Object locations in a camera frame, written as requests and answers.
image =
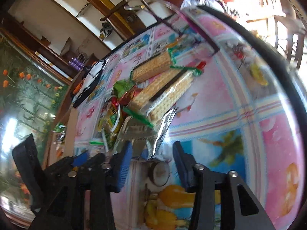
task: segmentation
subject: silver foil bag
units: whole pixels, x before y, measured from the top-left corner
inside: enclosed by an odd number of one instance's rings
[[[163,157],[157,156],[157,152],[175,114],[176,108],[170,109],[155,124],[154,128],[150,128],[134,117],[127,117],[114,144],[114,153],[121,152],[125,142],[131,141],[134,159],[144,161],[163,159]]]

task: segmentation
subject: wafer biscuit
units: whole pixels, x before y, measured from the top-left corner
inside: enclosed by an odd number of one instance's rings
[[[128,107],[155,124],[191,86],[193,79],[193,71],[168,70],[133,98]]]
[[[140,111],[160,89],[162,89],[171,79],[181,72],[180,69],[170,69],[162,73],[151,84],[143,89],[136,97],[134,97],[128,108],[134,111]]]
[[[192,71],[184,73],[173,86],[168,88],[167,94],[163,100],[149,113],[148,118],[152,124],[155,124],[163,115],[176,103],[181,96],[192,85],[194,76]]]
[[[164,53],[136,66],[131,72],[131,80],[136,83],[144,82],[145,80],[165,72],[171,65],[171,57],[168,51],[165,51]]]

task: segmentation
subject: screw head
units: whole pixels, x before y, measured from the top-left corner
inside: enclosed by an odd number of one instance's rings
[[[234,170],[230,170],[230,171],[228,172],[228,174],[229,174],[231,177],[237,177],[237,176],[238,176],[237,171],[234,171]]]
[[[198,170],[203,170],[203,169],[205,169],[205,166],[202,165],[202,164],[200,164],[200,163],[195,164],[194,167],[197,168]]]
[[[109,169],[111,168],[111,164],[109,164],[109,163],[103,163],[103,164],[101,165],[101,167],[102,167],[104,170],[109,170]]]
[[[75,177],[75,176],[77,176],[77,172],[76,171],[74,171],[74,170],[69,171],[68,177]]]

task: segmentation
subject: palm tree print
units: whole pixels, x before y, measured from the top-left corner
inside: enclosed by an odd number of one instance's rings
[[[243,143],[241,135],[236,135],[236,131],[227,132],[222,136],[223,141],[210,141],[207,139],[199,139],[199,141],[222,148],[222,153],[210,162],[211,167],[216,167],[222,162],[231,165],[235,161],[237,154],[243,155]]]

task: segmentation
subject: tablecloth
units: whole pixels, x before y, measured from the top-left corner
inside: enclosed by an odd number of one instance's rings
[[[188,47],[177,53],[179,64],[200,60],[207,64],[204,73],[176,103],[177,114],[159,149],[170,165],[170,179],[165,186],[157,187],[148,177],[151,164],[132,161],[124,189],[111,195],[116,228],[149,229],[144,223],[145,205],[148,194],[153,192],[159,192],[158,208],[187,222],[177,228],[188,226],[192,209],[167,207],[165,200],[159,197],[169,190],[169,185],[180,185],[171,149],[172,143],[178,140],[185,152],[193,154],[198,163],[211,170],[224,173],[236,170],[263,205],[275,228],[286,229],[298,212],[305,177],[302,140],[289,100],[269,66],[256,52],[254,55],[267,85],[259,84],[234,54],[229,43],[247,45],[238,33],[199,8],[186,12],[218,44],[220,51],[210,57],[211,49],[204,42],[196,49]],[[193,33],[178,15],[172,16],[169,22]],[[99,110],[114,83],[129,78],[134,66],[165,51],[164,47],[176,37],[170,28],[158,24],[109,57],[99,85],[78,108],[76,154],[87,149],[91,139],[101,137]],[[139,87],[146,87],[152,80]],[[170,193],[169,199],[181,200],[175,193]],[[216,229],[219,229],[218,203],[215,210]]]

